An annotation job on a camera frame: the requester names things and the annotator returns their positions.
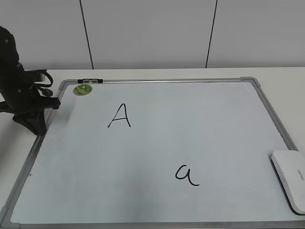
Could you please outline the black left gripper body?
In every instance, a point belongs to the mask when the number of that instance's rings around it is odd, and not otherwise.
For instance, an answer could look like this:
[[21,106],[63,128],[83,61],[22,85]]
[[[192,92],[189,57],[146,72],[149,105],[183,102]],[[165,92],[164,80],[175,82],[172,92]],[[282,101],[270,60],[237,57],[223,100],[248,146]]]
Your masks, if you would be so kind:
[[43,110],[58,109],[60,100],[53,97],[49,89],[53,78],[46,72],[43,82],[29,82],[19,61],[14,36],[5,28],[0,28],[0,94],[4,98],[6,112],[23,114]]

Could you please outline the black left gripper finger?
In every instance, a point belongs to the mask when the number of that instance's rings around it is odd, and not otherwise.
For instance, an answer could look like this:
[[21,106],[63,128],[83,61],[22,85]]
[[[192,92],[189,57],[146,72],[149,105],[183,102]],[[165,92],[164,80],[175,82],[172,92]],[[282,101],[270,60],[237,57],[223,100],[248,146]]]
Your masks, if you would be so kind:
[[13,121],[26,127],[35,135],[44,135],[47,132],[44,110],[15,114]]

